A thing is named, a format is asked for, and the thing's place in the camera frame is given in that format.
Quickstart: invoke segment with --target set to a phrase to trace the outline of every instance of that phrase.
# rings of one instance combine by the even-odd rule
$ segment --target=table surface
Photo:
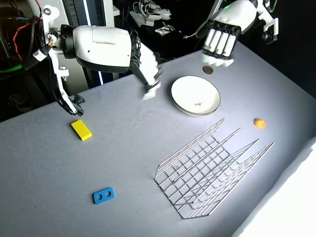
[[[315,136],[316,100],[240,43],[228,68],[206,75],[203,66],[201,52],[163,64],[162,87],[147,101],[134,75],[81,93],[93,133],[84,142],[70,126],[79,118],[57,103],[0,123],[0,235],[230,236]],[[172,83],[187,75],[217,87],[213,114],[172,103]],[[218,140],[241,128],[228,151],[257,138],[249,156],[275,145],[210,216],[183,220],[154,181],[157,166],[222,118]],[[95,205],[92,194],[107,187],[115,198]]]

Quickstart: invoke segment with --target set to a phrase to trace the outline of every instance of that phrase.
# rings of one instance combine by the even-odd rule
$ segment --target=white bowl
[[[211,114],[221,101],[218,90],[212,83],[195,76],[177,79],[171,87],[171,95],[180,110],[193,116]]]

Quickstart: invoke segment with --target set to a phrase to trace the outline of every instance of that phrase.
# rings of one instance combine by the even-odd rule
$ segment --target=blue block
[[[114,198],[113,188],[107,188],[93,194],[95,204],[100,204]]]

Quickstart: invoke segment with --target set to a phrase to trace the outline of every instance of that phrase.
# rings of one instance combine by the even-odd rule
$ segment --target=brown round object
[[[203,71],[206,73],[206,74],[212,74],[214,72],[214,70],[209,67],[209,66],[205,66],[203,67]]]
[[[259,129],[264,129],[266,127],[266,122],[263,119],[256,118],[254,124]]]

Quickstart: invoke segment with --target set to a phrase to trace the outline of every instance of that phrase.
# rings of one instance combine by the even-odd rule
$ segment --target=metal wire
[[[230,154],[223,145],[240,128],[219,142],[213,135],[223,120],[185,145],[157,168],[155,181],[185,219],[209,215],[274,144],[247,159],[241,156],[259,139]]]

